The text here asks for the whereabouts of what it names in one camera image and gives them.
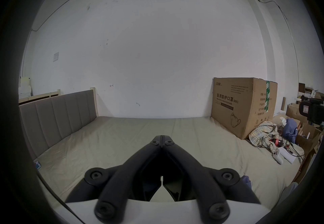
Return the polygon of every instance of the small blue object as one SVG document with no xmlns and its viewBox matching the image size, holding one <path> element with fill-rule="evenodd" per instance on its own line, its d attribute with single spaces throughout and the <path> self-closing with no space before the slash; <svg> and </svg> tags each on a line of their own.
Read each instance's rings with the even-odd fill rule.
<svg viewBox="0 0 324 224">
<path fill-rule="evenodd" d="M 39 161 L 36 161 L 35 165 L 36 165 L 37 170 L 42 167 L 41 164 L 39 163 Z"/>
<path fill-rule="evenodd" d="M 291 143 L 295 143 L 298 134 L 297 123 L 294 119 L 287 119 L 287 124 L 282 130 L 282 136 Z"/>
<path fill-rule="evenodd" d="M 241 180 L 250 188 L 252 189 L 252 184 L 251 184 L 251 181 L 249 179 L 249 177 L 247 175 L 243 175 L 241 177 Z"/>
</svg>

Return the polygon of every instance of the upholstered headboard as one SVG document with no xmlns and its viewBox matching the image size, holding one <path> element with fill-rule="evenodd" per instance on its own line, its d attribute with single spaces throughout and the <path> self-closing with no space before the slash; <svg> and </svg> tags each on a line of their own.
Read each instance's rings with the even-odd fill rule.
<svg viewBox="0 0 324 224">
<path fill-rule="evenodd" d="M 19 106 L 24 137 L 33 160 L 97 117 L 94 92 L 92 89 Z"/>
</svg>

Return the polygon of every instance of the game controller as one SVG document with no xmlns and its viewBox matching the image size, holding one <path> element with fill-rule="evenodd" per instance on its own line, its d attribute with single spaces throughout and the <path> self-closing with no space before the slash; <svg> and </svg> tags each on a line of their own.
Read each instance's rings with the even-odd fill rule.
<svg viewBox="0 0 324 224">
<path fill-rule="evenodd" d="M 272 157 L 274 160 L 276 160 L 278 162 L 278 164 L 282 165 L 283 164 L 283 159 L 280 157 L 280 151 L 277 149 L 276 151 L 274 151 L 274 153 L 272 154 Z"/>
</svg>

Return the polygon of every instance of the screw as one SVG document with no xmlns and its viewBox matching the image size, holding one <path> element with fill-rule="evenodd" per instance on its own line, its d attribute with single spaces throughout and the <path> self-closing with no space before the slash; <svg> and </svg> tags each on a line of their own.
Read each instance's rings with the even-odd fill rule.
<svg viewBox="0 0 324 224">
<path fill-rule="evenodd" d="M 111 219 L 115 215 L 115 207 L 109 202 L 100 202 L 97 205 L 97 212 L 105 219 Z"/>
<path fill-rule="evenodd" d="M 229 215 L 227 203 L 218 202 L 209 208 L 209 216 L 213 219 L 222 219 Z"/>
<path fill-rule="evenodd" d="M 223 173 L 222 177 L 228 181 L 233 179 L 233 175 L 231 173 Z"/>
<path fill-rule="evenodd" d="M 159 141 L 156 141 L 156 140 L 153 140 L 153 141 L 151 141 L 150 144 L 152 144 L 152 145 L 158 145 L 158 144 L 160 144 L 160 142 Z"/>
<path fill-rule="evenodd" d="M 101 176 L 102 176 L 102 174 L 100 172 L 91 173 L 91 178 L 92 179 L 97 179 L 97 178 L 100 178 Z"/>
<path fill-rule="evenodd" d="M 174 142 L 172 140 L 167 140 L 167 141 L 164 142 L 164 144 L 166 144 L 166 145 L 173 145 Z"/>
</svg>

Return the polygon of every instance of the beige bed sheet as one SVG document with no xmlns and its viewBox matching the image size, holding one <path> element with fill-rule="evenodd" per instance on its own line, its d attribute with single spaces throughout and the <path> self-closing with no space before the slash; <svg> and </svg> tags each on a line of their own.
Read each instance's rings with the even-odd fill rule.
<svg viewBox="0 0 324 224">
<path fill-rule="evenodd" d="M 45 181 L 65 200 L 88 169 L 123 164 L 157 135 L 170 136 L 203 166 L 214 169 L 232 168 L 240 176 L 249 176 L 252 190 L 269 209 L 275 206 L 283 189 L 293 181 L 300 166 L 299 158 L 293 164 L 284 159 L 283 164 L 279 165 L 268 150 L 238 139 L 210 117 L 98 117 L 36 160 L 42 165 L 39 171 Z M 44 191 L 50 204 L 57 207 L 58 202 L 47 190 Z M 172 201 L 172 198 L 162 187 L 152 201 Z"/>
</svg>

